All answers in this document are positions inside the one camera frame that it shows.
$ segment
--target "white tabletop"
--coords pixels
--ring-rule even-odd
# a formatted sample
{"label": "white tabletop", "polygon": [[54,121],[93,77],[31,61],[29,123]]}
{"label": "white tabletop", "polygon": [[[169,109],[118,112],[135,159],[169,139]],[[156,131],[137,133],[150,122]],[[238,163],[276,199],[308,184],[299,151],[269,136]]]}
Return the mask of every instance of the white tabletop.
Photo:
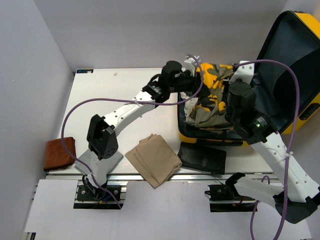
{"label": "white tabletop", "polygon": [[[81,101],[91,98],[114,98],[130,100],[135,97],[150,78],[161,72],[161,68],[116,68],[94,69],[93,73],[76,73],[66,107],[65,115]],[[167,102],[177,101],[177,94],[173,93]],[[118,102],[90,102],[82,105],[70,116],[65,136],[75,139],[76,155],[79,157],[88,149],[87,132],[90,119],[95,114],[103,116],[119,108]],[[180,139],[178,136],[177,106],[159,106],[137,119],[117,137],[119,151],[127,153],[135,147],[139,140],[150,134],[161,135],[169,146],[178,153]],[[272,173],[264,159],[249,146],[216,147],[227,152],[226,173]],[[53,170],[50,174],[79,175],[71,165],[67,169]],[[137,174],[136,169],[126,157],[111,174]],[[178,174],[201,174],[203,172],[180,168]]]}

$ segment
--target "cable tie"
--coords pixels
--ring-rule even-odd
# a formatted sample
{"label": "cable tie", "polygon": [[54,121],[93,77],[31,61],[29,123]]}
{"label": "cable tie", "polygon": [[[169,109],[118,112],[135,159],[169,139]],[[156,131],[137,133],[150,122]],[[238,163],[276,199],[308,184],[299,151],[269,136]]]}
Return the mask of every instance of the cable tie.
{"label": "cable tie", "polygon": [[287,157],[292,157],[294,155],[294,152],[293,151],[291,151],[291,152],[289,152],[289,153],[286,153],[286,154],[284,154],[284,156],[285,156],[285,158],[287,158]]}
{"label": "cable tie", "polygon": [[[138,103],[137,99],[134,100],[134,103],[140,108],[141,105]],[[139,113],[139,118],[142,118],[141,111],[139,111]]]}
{"label": "cable tie", "polygon": [[140,107],[140,104],[138,103],[137,99],[134,100],[134,104],[138,105]]}

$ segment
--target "clothing pile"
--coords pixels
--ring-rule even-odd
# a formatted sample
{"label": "clothing pile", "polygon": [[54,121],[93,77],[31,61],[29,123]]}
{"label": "clothing pile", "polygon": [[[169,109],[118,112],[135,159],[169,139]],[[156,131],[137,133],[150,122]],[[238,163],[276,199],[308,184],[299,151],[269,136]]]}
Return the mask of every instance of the clothing pile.
{"label": "clothing pile", "polygon": [[[232,126],[225,120],[225,106],[222,101],[224,92],[223,81],[233,75],[231,65],[202,63],[204,72],[203,87],[197,98],[184,104],[185,122],[189,125],[206,130],[225,130]],[[180,93],[187,99],[185,92]]]}

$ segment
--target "camouflage fabric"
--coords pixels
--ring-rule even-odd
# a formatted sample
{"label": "camouflage fabric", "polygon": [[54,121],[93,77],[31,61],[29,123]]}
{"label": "camouflage fabric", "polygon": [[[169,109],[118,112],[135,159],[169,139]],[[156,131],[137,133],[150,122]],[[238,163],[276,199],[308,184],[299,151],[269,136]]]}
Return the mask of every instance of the camouflage fabric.
{"label": "camouflage fabric", "polygon": [[197,104],[189,116],[194,119],[194,126],[197,128],[229,129],[231,125],[225,120],[225,104],[222,102],[222,95],[224,91],[223,80],[229,79],[233,75],[233,67],[210,63],[202,63],[201,67],[204,71],[203,87],[207,88],[210,94],[198,97]]}

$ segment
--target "white platform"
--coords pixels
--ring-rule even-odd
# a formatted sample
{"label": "white platform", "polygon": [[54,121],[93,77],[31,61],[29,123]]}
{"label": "white platform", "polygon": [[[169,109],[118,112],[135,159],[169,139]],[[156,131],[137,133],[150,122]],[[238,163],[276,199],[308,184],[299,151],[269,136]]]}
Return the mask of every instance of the white platform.
{"label": "white platform", "polygon": [[[205,182],[166,182],[153,189],[145,181],[127,185],[122,210],[73,209],[76,180],[39,182],[26,232],[36,240],[249,240],[251,212],[210,212]],[[256,239],[273,239],[277,211],[260,203]],[[311,238],[305,220],[286,222],[279,240]]]}
{"label": "white platform", "polygon": [[[152,76],[160,72],[161,68],[118,68],[94,69],[93,73],[77,73],[74,77],[65,114],[76,104],[91,98],[132,99]],[[176,101],[177,94],[173,93],[167,102]],[[121,105],[122,103],[117,102],[90,102],[72,113],[65,128],[65,136],[74,137],[77,156],[88,149],[86,137],[91,117],[95,114],[103,116]],[[133,122],[117,137],[119,151],[125,154],[136,146],[140,139],[150,134],[162,135],[169,146],[178,153],[181,141],[178,136],[177,106],[159,106]],[[251,147],[232,146],[217,147],[217,149],[227,151],[226,173],[272,172],[263,158]],[[184,168],[180,168],[178,171],[178,174],[187,173],[199,174],[202,172]],[[67,169],[50,171],[50,174],[79,175],[80,173],[72,165]],[[111,174],[138,174],[138,172],[124,158]]]}

